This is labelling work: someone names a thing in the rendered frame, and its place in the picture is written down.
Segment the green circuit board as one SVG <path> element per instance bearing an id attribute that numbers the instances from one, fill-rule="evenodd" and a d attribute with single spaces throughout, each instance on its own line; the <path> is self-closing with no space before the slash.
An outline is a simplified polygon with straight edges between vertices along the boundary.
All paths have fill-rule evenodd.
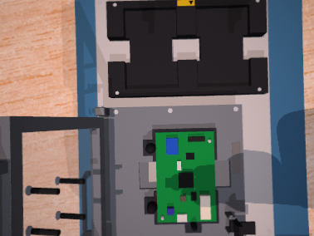
<path id="1" fill-rule="evenodd" d="M 155 132 L 155 148 L 158 223 L 217 221 L 214 132 Z"/>

